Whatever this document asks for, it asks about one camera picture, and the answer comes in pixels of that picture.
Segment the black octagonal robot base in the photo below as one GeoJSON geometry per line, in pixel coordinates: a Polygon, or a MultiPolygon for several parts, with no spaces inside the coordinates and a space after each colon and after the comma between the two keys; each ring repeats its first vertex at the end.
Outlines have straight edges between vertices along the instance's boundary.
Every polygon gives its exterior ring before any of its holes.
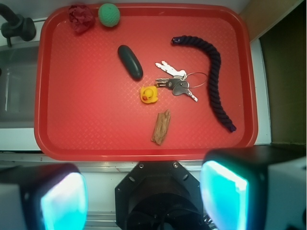
{"type": "Polygon", "coordinates": [[[200,182],[177,161],[139,162],[115,188],[122,230],[208,230],[200,182]]]}

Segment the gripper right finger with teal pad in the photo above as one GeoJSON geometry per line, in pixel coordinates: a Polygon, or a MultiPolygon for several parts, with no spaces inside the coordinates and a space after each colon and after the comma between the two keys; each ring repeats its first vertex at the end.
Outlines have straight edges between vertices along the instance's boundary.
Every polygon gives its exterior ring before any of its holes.
{"type": "Polygon", "coordinates": [[[211,150],[201,167],[200,191],[206,213],[220,230],[304,230],[307,148],[211,150]]]}

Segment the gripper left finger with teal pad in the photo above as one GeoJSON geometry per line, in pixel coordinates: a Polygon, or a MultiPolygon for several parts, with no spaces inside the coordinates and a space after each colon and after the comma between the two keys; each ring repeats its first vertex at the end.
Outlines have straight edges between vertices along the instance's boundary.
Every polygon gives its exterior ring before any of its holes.
{"type": "Polygon", "coordinates": [[[86,180],[74,164],[0,170],[2,230],[82,230],[87,212],[86,180]]]}

